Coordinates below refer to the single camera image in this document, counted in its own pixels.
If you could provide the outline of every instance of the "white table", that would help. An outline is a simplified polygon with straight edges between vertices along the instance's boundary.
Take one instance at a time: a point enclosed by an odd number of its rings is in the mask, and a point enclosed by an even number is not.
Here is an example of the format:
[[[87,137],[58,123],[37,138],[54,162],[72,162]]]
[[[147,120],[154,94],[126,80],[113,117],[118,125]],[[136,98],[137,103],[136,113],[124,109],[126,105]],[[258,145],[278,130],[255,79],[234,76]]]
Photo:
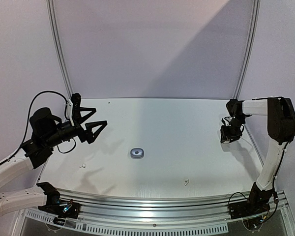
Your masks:
[[[226,100],[84,99],[96,107],[87,122],[108,126],[88,145],[76,138],[57,149],[40,182],[81,193],[134,198],[188,198],[249,191],[262,165],[246,132],[220,144]],[[66,151],[73,146],[59,146]],[[142,148],[134,160],[130,150]]]

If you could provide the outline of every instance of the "gray wall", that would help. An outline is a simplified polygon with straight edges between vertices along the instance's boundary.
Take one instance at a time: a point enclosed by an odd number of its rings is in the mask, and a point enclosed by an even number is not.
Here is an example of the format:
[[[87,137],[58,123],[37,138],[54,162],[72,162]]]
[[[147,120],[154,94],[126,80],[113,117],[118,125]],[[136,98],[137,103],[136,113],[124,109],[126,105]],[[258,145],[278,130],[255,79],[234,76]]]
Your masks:
[[[252,0],[57,0],[74,90],[86,98],[232,97]]]
[[[20,144],[30,102],[46,89],[66,95],[46,2],[0,1],[0,160]],[[41,106],[48,106],[56,115],[63,116],[64,101],[56,95],[42,95],[33,111]],[[5,189],[31,187],[38,173],[24,174]],[[0,236],[8,235],[14,215],[0,218]]]
[[[295,108],[295,0],[261,1],[256,37],[241,99],[290,97]],[[249,130],[263,157],[267,151],[265,117],[251,117]],[[295,218],[295,140],[288,146],[277,188],[284,189]]]

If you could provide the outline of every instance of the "robotic arm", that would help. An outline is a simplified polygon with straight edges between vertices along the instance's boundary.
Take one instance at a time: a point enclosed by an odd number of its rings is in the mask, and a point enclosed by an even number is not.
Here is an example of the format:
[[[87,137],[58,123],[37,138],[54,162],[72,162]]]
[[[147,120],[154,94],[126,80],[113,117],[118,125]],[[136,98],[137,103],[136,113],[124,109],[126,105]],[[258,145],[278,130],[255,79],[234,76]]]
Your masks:
[[[49,108],[37,110],[29,119],[33,132],[31,139],[6,159],[0,162],[0,188],[17,176],[36,169],[44,164],[52,155],[53,148],[65,141],[78,136],[83,143],[93,143],[100,132],[106,127],[106,121],[86,123],[84,130],[81,124],[95,114],[95,108],[80,107],[81,96],[75,93],[67,102],[66,115],[68,121],[62,123],[61,118],[51,114]],[[59,192],[49,183],[21,191],[0,193],[0,216],[12,211],[40,206],[39,209],[57,214],[60,218],[77,218],[80,205],[78,203],[61,202]]]
[[[262,213],[270,209],[269,199],[278,203],[274,180],[285,148],[295,136],[295,111],[289,98],[269,97],[248,101],[231,99],[226,108],[230,117],[222,120],[221,143],[234,142],[242,136],[245,119],[251,115],[267,116],[269,148],[263,169],[253,184],[247,201],[229,204],[232,219]]]

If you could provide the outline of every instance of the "white tabletop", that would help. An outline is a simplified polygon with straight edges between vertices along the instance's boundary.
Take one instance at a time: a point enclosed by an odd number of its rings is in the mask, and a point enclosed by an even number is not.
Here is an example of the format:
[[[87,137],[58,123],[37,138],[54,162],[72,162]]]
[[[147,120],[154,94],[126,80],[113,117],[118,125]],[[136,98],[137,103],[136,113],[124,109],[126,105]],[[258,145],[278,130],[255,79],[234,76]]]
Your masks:
[[[40,182],[82,193],[135,198],[187,198],[249,191],[262,165],[246,132],[220,144],[225,100],[84,99],[107,120],[97,140],[69,154],[55,149]],[[73,142],[59,146],[69,150]],[[130,150],[142,148],[135,160]]]

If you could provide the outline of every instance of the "button on oval device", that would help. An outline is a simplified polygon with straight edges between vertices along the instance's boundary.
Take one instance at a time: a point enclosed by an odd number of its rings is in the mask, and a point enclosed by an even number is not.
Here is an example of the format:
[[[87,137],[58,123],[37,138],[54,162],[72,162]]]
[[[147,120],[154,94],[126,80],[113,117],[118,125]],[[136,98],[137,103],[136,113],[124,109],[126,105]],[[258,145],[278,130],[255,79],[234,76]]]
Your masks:
[[[140,159],[144,156],[144,151],[142,148],[134,148],[130,151],[130,155],[133,159]]]

